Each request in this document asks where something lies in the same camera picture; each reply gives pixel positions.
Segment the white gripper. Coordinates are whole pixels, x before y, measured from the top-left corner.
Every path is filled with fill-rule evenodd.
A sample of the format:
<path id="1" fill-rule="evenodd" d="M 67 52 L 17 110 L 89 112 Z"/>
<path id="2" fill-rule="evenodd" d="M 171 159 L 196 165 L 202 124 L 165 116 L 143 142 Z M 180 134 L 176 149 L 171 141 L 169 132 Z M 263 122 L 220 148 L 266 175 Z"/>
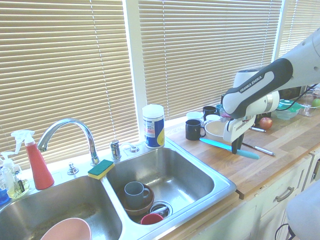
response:
<path id="1" fill-rule="evenodd" d="M 243 118 L 230 120 L 225 124 L 223 140 L 231 144 L 231 152 L 236 154 L 241 149 L 244 133 L 254 125 L 256 116 L 246 116 Z"/>

